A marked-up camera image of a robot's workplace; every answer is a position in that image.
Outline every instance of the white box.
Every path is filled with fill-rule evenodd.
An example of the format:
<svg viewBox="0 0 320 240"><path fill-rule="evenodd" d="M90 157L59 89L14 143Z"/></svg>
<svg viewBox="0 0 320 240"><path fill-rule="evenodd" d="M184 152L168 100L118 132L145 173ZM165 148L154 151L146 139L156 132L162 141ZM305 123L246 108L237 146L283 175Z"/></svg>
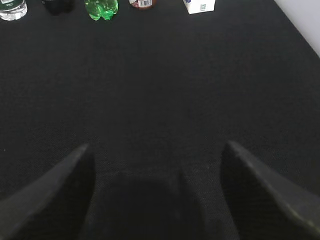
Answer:
<svg viewBox="0 0 320 240"><path fill-rule="evenodd" d="M183 0L189 14L210 12L215 9L216 0Z"/></svg>

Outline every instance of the dark object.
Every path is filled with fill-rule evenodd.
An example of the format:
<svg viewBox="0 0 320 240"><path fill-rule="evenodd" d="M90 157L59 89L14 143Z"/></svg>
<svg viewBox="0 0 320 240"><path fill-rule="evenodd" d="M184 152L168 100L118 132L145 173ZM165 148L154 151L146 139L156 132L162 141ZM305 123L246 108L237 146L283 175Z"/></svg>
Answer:
<svg viewBox="0 0 320 240"><path fill-rule="evenodd" d="M128 171L116 175L98 195L91 235L85 238L204 240L199 200L183 174L170 176L162 179Z"/></svg>
<svg viewBox="0 0 320 240"><path fill-rule="evenodd" d="M42 0L42 4L52 15L71 12L75 6L75 0Z"/></svg>
<svg viewBox="0 0 320 240"><path fill-rule="evenodd" d="M1 240L74 240L94 190L94 157L83 145L0 203Z"/></svg>
<svg viewBox="0 0 320 240"><path fill-rule="evenodd" d="M242 240L320 239L320 198L235 142L222 154L221 184Z"/></svg>

